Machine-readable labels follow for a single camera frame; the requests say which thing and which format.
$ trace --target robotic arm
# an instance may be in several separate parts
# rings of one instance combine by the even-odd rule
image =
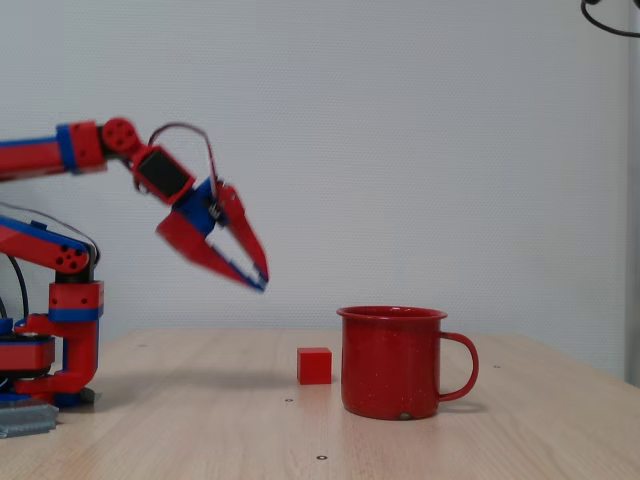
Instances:
[[[265,289],[269,280],[267,260],[235,189],[217,178],[207,179],[194,188],[194,176],[163,147],[143,144],[126,119],[114,118],[104,126],[94,122],[60,125],[55,137],[0,142],[0,181],[103,171],[112,159],[127,166],[137,187],[142,186],[172,207],[157,232],[174,249],[201,267],[250,288]],[[243,272],[205,241],[216,223],[227,227],[252,259],[257,278]],[[3,253],[64,273],[79,272],[86,266],[87,252],[73,262],[57,264],[59,255],[46,252],[50,244],[49,247],[41,244],[43,250],[22,248],[24,234],[28,234],[25,229],[31,234],[39,232],[22,227],[23,235],[12,238],[9,233],[15,229],[20,229],[20,222],[0,217],[0,234],[5,239],[0,239]]]
[[[269,280],[266,256],[235,189],[219,180],[214,168],[211,177],[195,187],[195,178],[185,167],[163,147],[144,144],[124,118],[102,126],[60,125],[54,137],[0,142],[0,182],[103,171],[112,159],[125,164],[136,188],[171,206],[157,232],[175,250],[201,267],[264,291]],[[207,243],[216,224],[230,230],[252,259],[257,275],[242,271]],[[0,253],[56,272],[48,314],[29,315],[15,327],[12,320],[0,319],[0,402],[38,398],[58,406],[74,405],[98,365],[103,283],[94,280],[94,268],[99,252],[89,243],[49,231],[42,223],[0,216]],[[62,338],[63,359],[62,370],[49,375],[55,352],[52,337]]]

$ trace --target mug rim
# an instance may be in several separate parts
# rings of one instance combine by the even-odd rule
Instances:
[[[441,310],[397,305],[359,305],[342,307],[336,313],[343,318],[357,320],[438,321],[447,318]]]

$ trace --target white wall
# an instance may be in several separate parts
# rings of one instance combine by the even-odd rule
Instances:
[[[626,5],[604,3],[626,21]],[[578,4],[12,2],[0,137],[116,115],[145,137],[171,120],[202,126],[272,281],[261,296],[176,257],[154,234],[166,209],[118,165],[3,185],[0,198],[100,240],[103,338],[324,328],[339,306],[412,304],[449,312],[447,329],[529,335],[621,375],[628,43]],[[168,138],[206,173],[191,137]],[[26,270],[42,310],[50,275]]]

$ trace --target black cable at top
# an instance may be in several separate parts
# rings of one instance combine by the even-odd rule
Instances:
[[[7,309],[4,308],[4,302],[2,301],[2,297],[0,297],[0,315],[2,318],[7,318]]]
[[[580,4],[580,10],[582,11],[582,15],[584,15],[584,18],[586,18],[592,25],[595,25],[596,27],[598,27],[601,30],[604,30],[605,32],[613,33],[614,35],[619,35],[621,37],[640,38],[640,33],[625,32],[624,30],[611,28],[605,25],[604,23],[600,23],[598,20],[593,18],[589,13],[589,11],[587,10],[587,2],[585,0],[582,0],[582,3]]]

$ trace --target red mug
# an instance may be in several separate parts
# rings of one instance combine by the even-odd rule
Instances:
[[[413,307],[348,307],[342,316],[342,402],[357,415],[411,420],[435,415],[438,404],[464,397],[478,379],[478,352],[459,333],[440,331],[447,314]],[[440,339],[471,352],[471,378],[440,393]]]

